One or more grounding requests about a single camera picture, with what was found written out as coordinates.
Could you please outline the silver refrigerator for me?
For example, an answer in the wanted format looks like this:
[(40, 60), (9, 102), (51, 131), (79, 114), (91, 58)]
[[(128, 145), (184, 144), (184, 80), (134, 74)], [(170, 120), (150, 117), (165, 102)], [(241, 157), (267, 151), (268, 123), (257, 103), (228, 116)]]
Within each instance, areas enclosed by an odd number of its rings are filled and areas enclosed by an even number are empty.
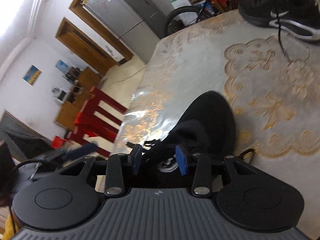
[(166, 16), (152, 0), (88, 0), (84, 9), (145, 63), (164, 37)]

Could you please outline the blue water dispenser bottle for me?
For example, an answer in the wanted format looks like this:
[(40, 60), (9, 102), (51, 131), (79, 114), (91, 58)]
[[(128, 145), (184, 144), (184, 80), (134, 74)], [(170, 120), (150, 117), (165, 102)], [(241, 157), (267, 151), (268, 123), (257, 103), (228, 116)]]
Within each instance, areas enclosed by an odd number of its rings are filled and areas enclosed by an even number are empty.
[(61, 71), (63, 74), (67, 74), (69, 72), (69, 65), (67, 65), (66, 63), (64, 63), (62, 60), (58, 60), (55, 67)]

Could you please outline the black shoelace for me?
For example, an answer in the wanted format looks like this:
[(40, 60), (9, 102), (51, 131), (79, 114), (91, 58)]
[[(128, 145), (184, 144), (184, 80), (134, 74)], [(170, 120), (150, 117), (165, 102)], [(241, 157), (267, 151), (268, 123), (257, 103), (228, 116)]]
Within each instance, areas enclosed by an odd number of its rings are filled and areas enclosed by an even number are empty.
[(255, 150), (253, 148), (246, 149), (244, 152), (240, 153), (236, 157), (245, 163), (251, 164), (255, 156)]

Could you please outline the black bicycle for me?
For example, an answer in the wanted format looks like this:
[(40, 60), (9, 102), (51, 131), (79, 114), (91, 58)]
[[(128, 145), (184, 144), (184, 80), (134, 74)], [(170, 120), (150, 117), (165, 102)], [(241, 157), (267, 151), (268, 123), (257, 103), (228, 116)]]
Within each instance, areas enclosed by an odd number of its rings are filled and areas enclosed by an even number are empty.
[(169, 36), (201, 21), (215, 17), (220, 13), (221, 11), (217, 9), (212, 0), (204, 0), (193, 5), (183, 5), (167, 15), (164, 24), (164, 35)]

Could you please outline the wooden sideboard cabinet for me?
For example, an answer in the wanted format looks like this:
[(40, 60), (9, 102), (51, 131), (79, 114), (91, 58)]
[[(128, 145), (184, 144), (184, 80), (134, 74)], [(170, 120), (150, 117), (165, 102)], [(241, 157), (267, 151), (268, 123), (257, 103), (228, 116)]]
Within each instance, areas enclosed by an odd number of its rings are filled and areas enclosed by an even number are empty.
[(71, 90), (67, 93), (67, 98), (60, 107), (55, 122), (60, 127), (72, 131), (77, 114), (82, 109), (85, 101), (91, 97), (89, 91), (97, 86), (102, 76), (87, 67), (77, 77)]

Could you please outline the black sneaker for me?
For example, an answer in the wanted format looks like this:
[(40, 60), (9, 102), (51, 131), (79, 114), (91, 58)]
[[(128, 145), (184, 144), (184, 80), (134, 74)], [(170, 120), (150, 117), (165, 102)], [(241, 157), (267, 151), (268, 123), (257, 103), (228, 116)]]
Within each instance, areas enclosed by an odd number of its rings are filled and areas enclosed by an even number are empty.
[[(210, 165), (221, 165), (225, 156), (233, 154), (235, 141), (235, 120), (229, 104), (219, 93), (208, 91), (191, 103), (163, 140), (144, 142), (137, 175), (128, 161), (122, 162), (123, 171), (142, 178), (187, 178), (195, 173), (196, 153)], [(189, 153), (185, 176), (176, 162), (177, 145), (183, 145)]]
[(239, 14), (250, 24), (283, 30), (304, 41), (319, 41), (319, 7), (315, 0), (243, 0)]

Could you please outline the white microwave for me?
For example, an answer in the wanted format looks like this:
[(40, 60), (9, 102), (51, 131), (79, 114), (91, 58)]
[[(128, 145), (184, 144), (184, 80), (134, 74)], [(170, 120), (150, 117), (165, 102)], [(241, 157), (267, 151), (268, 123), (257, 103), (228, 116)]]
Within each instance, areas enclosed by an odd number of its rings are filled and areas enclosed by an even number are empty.
[(53, 88), (52, 93), (55, 98), (55, 101), (60, 104), (63, 104), (67, 98), (67, 92), (60, 87)]

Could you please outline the red wooden chair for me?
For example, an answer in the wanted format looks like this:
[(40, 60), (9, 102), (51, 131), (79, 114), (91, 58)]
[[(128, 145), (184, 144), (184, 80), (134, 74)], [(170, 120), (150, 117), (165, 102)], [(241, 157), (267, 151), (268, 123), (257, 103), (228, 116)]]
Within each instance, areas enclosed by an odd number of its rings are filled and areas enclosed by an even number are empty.
[(120, 126), (121, 120), (100, 107), (99, 103), (102, 101), (121, 114), (125, 114), (127, 108), (97, 87), (92, 87), (92, 89), (89, 91), (89, 94), (91, 97), (85, 101), (80, 112), (76, 115), (76, 119), (74, 121), (74, 130), (68, 133), (67, 138), (68, 140), (76, 142), (80, 145), (88, 143), (88, 141), (84, 139), (84, 135), (89, 137), (102, 137), (113, 143), (116, 139), (119, 129), (113, 127), (111, 124), (108, 124), (106, 121), (96, 116), (95, 113), (97, 112), (101, 114), (108, 120)]

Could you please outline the framed wall picture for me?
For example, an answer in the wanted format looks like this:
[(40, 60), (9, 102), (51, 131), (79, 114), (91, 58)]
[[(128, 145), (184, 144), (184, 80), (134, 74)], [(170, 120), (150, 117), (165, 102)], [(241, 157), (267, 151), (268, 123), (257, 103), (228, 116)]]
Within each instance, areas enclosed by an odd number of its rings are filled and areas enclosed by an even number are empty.
[(42, 72), (37, 67), (32, 65), (23, 77), (23, 80), (33, 86), (41, 73)]

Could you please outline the white green box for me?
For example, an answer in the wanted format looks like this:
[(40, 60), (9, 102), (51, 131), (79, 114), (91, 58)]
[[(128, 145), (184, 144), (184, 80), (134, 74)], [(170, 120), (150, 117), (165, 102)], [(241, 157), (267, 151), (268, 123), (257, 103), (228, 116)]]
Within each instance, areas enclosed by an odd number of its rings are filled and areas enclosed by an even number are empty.
[[(170, 0), (171, 5), (174, 9), (178, 9), (185, 6), (192, 6), (189, 0)], [(175, 20), (181, 20), (183, 25), (189, 25), (195, 23), (197, 18), (197, 13), (195, 12), (182, 12), (175, 17)]]

